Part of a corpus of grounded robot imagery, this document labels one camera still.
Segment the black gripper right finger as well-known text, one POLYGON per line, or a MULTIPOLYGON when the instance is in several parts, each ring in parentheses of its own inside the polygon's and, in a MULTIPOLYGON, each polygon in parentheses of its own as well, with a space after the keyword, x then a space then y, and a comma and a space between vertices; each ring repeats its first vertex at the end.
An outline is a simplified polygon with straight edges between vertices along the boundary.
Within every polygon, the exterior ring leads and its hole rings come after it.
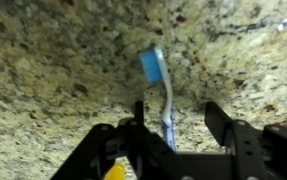
POLYGON ((237 180, 287 180, 287 128, 255 129, 232 120, 215 102, 208 102, 205 125, 217 143, 230 150, 237 180))

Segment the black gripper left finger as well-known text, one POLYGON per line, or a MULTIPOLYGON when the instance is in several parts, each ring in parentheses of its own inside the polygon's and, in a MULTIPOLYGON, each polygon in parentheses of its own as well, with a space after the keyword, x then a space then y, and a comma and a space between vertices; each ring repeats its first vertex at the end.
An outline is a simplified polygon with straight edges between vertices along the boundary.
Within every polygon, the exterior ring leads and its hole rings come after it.
POLYGON ((143 103, 133 118, 95 125, 51 180, 107 180, 116 159, 126 157, 138 180, 177 180, 175 153, 144 125, 143 103))

